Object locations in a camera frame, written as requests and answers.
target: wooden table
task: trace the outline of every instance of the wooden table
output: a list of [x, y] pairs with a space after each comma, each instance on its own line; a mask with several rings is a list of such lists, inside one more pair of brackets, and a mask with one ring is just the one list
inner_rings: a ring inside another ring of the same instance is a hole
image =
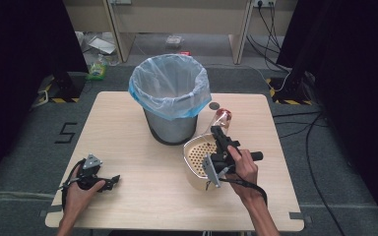
[[[213, 93], [213, 101], [233, 118], [227, 133], [241, 148], [260, 150], [258, 185], [266, 190], [269, 210], [280, 231], [299, 231], [302, 219], [268, 101], [260, 94]], [[197, 134], [207, 129], [215, 111], [199, 114]], [[73, 152], [64, 181], [74, 164], [93, 153], [103, 161], [101, 178], [120, 174], [112, 191], [96, 194], [76, 227], [108, 229], [253, 231], [246, 208], [227, 183], [199, 191], [186, 179], [183, 146], [165, 146], [150, 133], [142, 107], [125, 91], [101, 92]], [[53, 206], [61, 205], [57, 192]], [[62, 212], [45, 223], [58, 227]]]

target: wall socket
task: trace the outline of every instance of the wall socket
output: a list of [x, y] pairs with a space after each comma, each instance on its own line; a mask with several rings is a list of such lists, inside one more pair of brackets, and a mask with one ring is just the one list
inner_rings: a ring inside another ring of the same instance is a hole
[[[258, 8], [259, 7], [259, 1], [260, 0], [254, 0], [254, 7]], [[273, 3], [273, 5], [276, 5], [276, 0], [262, 0], [262, 8], [270, 8], [270, 3]]]

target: hand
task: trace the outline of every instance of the hand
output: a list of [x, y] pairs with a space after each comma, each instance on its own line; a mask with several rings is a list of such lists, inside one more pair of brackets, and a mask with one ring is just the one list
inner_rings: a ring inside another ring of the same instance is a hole
[[[77, 176], [80, 166], [76, 167], [72, 176]], [[78, 183], [71, 183], [67, 192], [64, 215], [60, 220], [57, 235], [71, 235], [76, 219], [86, 209], [96, 192], [103, 187], [104, 180], [98, 181], [90, 189], [83, 190]]]
[[[257, 184], [257, 173], [259, 171], [259, 167], [254, 163], [250, 151], [248, 149], [241, 149], [240, 155], [232, 146], [228, 146], [228, 151], [235, 161], [236, 174], [227, 174], [225, 175], [226, 179], [242, 178], [245, 181]], [[254, 189], [245, 188], [237, 184], [231, 184], [231, 187], [244, 203], [246, 201], [251, 201], [252, 199], [261, 197], [261, 194]]]

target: blue plastic bag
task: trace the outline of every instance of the blue plastic bag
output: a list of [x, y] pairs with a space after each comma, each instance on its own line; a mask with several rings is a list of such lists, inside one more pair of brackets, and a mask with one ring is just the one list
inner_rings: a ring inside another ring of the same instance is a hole
[[179, 54], [141, 63], [128, 91], [144, 109], [167, 120], [195, 117], [212, 99], [207, 70], [191, 56]]

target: trash can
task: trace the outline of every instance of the trash can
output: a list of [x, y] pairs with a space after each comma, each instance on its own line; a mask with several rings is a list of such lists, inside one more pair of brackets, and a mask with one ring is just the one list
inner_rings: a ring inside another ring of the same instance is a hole
[[165, 145], [188, 142], [211, 101], [205, 68], [191, 56], [165, 54], [135, 68], [128, 91], [144, 109], [152, 135]]

